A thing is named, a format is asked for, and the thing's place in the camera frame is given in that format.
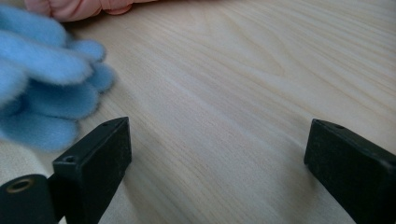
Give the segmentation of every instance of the light wood tabletop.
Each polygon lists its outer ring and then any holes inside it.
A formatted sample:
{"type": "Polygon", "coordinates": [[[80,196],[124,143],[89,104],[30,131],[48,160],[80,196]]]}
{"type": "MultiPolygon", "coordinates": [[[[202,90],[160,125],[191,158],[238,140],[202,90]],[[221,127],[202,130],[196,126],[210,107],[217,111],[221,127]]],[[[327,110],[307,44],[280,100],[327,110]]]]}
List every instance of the light wood tabletop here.
{"type": "MultiPolygon", "coordinates": [[[[303,163],[311,120],[396,154],[394,0],[162,0],[66,28],[117,71],[81,137],[130,119],[134,161],[101,223],[354,223],[303,163]]],[[[2,180],[61,154],[0,153],[2,180]]]]}

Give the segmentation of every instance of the pink object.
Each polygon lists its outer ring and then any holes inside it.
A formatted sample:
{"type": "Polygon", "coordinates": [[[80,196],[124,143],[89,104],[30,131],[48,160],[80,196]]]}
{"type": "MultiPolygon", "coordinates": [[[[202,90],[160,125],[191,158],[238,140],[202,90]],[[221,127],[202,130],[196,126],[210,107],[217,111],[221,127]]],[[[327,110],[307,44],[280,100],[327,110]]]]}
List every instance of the pink object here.
{"type": "Polygon", "coordinates": [[[79,21],[96,16],[101,10],[119,15],[127,12],[132,3],[156,0],[24,0],[26,8],[57,21],[79,21]]]}

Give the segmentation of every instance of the wood grain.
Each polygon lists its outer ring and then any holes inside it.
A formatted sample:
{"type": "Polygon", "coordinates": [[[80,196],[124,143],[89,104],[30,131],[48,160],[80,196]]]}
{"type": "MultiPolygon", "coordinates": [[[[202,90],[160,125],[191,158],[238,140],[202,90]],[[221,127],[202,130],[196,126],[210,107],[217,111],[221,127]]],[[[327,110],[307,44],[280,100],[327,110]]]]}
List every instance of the wood grain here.
{"type": "MultiPolygon", "coordinates": [[[[82,135],[131,121],[101,223],[354,223],[304,167],[311,119],[396,153],[395,1],[163,0],[66,27],[118,72],[82,135]]],[[[58,155],[0,148],[2,180],[58,155]]]]}

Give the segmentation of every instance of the wooden table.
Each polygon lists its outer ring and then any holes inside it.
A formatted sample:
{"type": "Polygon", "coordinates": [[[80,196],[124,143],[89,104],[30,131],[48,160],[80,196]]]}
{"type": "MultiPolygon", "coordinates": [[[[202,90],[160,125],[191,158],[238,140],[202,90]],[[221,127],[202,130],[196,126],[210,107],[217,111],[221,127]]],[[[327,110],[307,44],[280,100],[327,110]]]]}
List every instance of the wooden table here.
{"type": "MultiPolygon", "coordinates": [[[[393,0],[162,0],[66,27],[118,72],[81,136],[131,123],[101,223],[354,223],[304,166],[311,120],[396,154],[393,0]]],[[[60,155],[0,151],[2,181],[60,155]]]]}

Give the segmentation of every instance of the pink stuffed toy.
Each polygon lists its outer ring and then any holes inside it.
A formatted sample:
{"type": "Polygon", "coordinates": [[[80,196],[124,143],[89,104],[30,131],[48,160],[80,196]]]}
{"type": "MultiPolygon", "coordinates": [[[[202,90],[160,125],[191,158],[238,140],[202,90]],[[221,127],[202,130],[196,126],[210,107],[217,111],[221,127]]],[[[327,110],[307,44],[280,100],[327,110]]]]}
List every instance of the pink stuffed toy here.
{"type": "Polygon", "coordinates": [[[119,15],[127,12],[132,3],[156,0],[25,0],[29,11],[53,17],[57,21],[79,21],[96,16],[101,10],[119,15]]]}

